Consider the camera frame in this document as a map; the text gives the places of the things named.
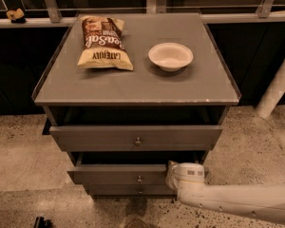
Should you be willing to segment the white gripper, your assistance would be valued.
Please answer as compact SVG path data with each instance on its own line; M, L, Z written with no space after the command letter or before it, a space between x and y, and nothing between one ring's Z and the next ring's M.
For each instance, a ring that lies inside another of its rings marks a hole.
M165 182L167 186L177 191L181 181L189 183L204 183L204 167L198 163L169 161Z

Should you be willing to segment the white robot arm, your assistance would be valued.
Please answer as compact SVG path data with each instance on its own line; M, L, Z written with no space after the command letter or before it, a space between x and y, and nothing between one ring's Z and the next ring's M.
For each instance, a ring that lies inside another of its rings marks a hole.
M285 185L207 185L202 165L174 161L166 183L182 204L285 225Z

